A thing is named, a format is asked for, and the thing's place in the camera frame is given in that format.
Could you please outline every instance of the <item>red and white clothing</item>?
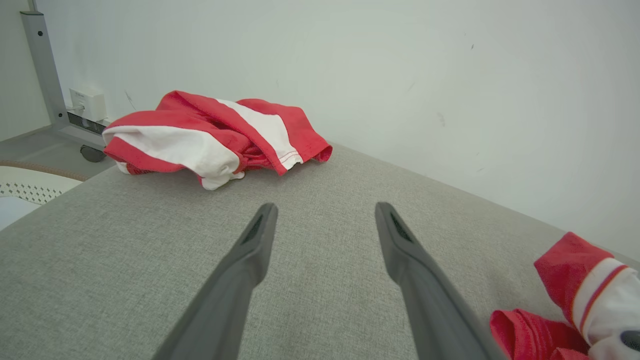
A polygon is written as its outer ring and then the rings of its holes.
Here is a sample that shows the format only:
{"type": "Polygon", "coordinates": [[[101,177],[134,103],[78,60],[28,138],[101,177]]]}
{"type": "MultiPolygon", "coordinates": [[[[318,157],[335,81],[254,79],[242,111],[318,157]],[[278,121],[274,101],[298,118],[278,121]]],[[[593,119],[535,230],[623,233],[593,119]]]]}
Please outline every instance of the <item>red and white clothing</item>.
{"type": "Polygon", "coordinates": [[[302,109],[259,99],[238,102],[174,91],[156,110],[137,111],[109,125],[104,153],[126,174],[192,170],[207,190],[245,170],[284,174],[309,159],[327,161],[332,147],[302,109]]]}
{"type": "Polygon", "coordinates": [[[637,271],[607,251],[567,233],[534,263],[569,324],[521,309],[494,311],[493,337],[514,360],[640,360],[621,341],[640,331],[637,271]]]}

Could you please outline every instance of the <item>gray upholstered bed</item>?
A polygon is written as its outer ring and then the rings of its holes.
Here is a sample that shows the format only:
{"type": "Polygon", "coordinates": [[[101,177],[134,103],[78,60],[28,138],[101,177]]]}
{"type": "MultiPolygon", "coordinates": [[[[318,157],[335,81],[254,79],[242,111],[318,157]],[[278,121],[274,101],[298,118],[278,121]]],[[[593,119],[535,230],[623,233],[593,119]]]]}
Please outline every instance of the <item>gray upholstered bed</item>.
{"type": "Polygon", "coordinates": [[[14,223],[0,233],[0,358],[150,358],[264,202],[278,205],[278,228],[239,357],[414,358],[381,256],[380,200],[485,324],[498,308],[561,318],[533,261],[564,231],[336,146],[325,164],[252,171],[213,192],[186,171],[111,168],[14,223]]]}

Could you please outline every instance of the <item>wall outlet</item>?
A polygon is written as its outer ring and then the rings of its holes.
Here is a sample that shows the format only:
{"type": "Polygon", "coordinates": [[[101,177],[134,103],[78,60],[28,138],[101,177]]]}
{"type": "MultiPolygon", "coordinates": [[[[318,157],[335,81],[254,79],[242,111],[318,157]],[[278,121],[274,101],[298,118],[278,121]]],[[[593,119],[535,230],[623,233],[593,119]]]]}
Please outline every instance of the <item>wall outlet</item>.
{"type": "Polygon", "coordinates": [[[74,108],[83,106],[83,110],[72,110],[76,115],[91,121],[100,121],[107,117],[104,94],[92,90],[71,91],[71,104],[74,108]]]}

